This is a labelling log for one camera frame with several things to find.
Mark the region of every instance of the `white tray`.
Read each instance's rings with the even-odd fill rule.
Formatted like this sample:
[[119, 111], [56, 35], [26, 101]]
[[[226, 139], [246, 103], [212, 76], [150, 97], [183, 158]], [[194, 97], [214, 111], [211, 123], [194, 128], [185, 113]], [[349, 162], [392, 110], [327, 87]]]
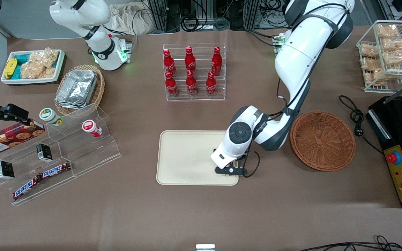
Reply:
[[161, 185], [233, 186], [238, 175], [215, 173], [210, 159], [225, 131], [164, 131], [159, 139], [156, 180]]
[[[55, 66], [55, 72], [54, 72], [54, 76], [51, 78], [34, 78], [34, 79], [7, 79], [4, 76], [4, 72], [1, 75], [1, 82], [3, 82], [4, 84], [7, 85], [34, 85], [34, 84], [44, 84], [44, 83], [50, 83], [50, 82], [55, 82], [59, 79], [60, 76], [60, 72], [62, 69], [62, 65], [63, 65], [63, 61], [64, 61], [64, 57], [65, 57], [65, 53], [62, 50], [57, 50], [59, 51], [59, 56], [57, 59], [57, 65]], [[18, 55], [23, 55], [23, 54], [30, 54], [32, 52], [38, 52], [38, 51], [13, 51], [10, 53], [10, 55], [8, 56], [7, 62], [4, 65], [7, 65], [8, 61], [10, 59], [15, 58]]]

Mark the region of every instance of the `coca-cola bottle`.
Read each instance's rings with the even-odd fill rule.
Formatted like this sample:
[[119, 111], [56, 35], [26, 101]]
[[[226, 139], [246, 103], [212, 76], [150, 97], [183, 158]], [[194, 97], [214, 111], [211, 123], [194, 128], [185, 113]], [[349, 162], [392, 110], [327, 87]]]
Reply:
[[196, 79], [193, 77], [193, 71], [187, 70], [187, 79], [185, 80], [187, 84], [188, 95], [195, 97], [198, 94], [198, 88], [196, 87]]
[[193, 56], [192, 53], [192, 47], [191, 46], [187, 46], [185, 48], [185, 68], [187, 70], [191, 70], [193, 71], [193, 74], [196, 73], [196, 59], [195, 56]]
[[165, 71], [169, 71], [173, 76], [176, 76], [176, 66], [174, 66], [174, 59], [170, 55], [169, 49], [164, 49], [163, 54]]
[[212, 71], [215, 76], [220, 76], [222, 63], [223, 59], [220, 55], [220, 46], [216, 46], [214, 48], [214, 55], [212, 56]]
[[213, 71], [209, 71], [206, 81], [206, 90], [207, 96], [209, 98], [215, 97], [215, 95], [217, 94], [217, 81], [215, 80]]
[[169, 97], [174, 98], [178, 95], [176, 81], [173, 79], [173, 75], [169, 71], [165, 73], [165, 86], [167, 88], [167, 93], [169, 94]]

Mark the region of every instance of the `cookie box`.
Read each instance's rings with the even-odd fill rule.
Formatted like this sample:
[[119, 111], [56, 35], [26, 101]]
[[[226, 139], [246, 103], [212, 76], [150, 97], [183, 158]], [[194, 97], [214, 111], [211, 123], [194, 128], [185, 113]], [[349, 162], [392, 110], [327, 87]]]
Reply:
[[17, 123], [0, 130], [0, 152], [45, 133], [44, 126], [31, 119], [30, 125]]

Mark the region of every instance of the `round wicker basket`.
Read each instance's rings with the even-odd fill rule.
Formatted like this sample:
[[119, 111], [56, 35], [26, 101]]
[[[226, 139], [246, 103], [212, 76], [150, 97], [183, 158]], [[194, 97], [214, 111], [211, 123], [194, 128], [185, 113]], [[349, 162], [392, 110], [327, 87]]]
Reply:
[[292, 148], [303, 163], [326, 172], [346, 167], [355, 155], [356, 141], [345, 122], [331, 113], [301, 115], [290, 132]]
[[[99, 105], [100, 101], [102, 101], [103, 92], [105, 91], [105, 80], [103, 79], [103, 76], [102, 76], [102, 73], [100, 72], [100, 70], [97, 69], [97, 67], [95, 67], [93, 65], [86, 65], [86, 64], [77, 66], [72, 70], [92, 70], [93, 72], [97, 73], [99, 78], [97, 79], [96, 87], [94, 88], [94, 92], [92, 93], [91, 101], [89, 103], [90, 104], [96, 103], [97, 105]], [[68, 73], [66, 73], [66, 75], [62, 78], [62, 80], [59, 84], [59, 87], [57, 88], [57, 93], [60, 91], [60, 88], [62, 87], [63, 82], [66, 79], [66, 77], [69, 75], [69, 73], [70, 73], [70, 71]], [[57, 107], [57, 110], [63, 115], [72, 113], [73, 111], [76, 110], [76, 109], [61, 107], [57, 103], [55, 104], [55, 106]]]

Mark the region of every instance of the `yellow package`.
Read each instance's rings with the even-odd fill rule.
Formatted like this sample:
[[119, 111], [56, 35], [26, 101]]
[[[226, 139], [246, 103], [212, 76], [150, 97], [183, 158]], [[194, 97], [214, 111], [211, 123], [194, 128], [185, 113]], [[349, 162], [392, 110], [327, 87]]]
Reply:
[[15, 72], [16, 65], [18, 64], [18, 61], [16, 59], [10, 59], [7, 62], [7, 65], [4, 69], [4, 76], [6, 79], [10, 79]]

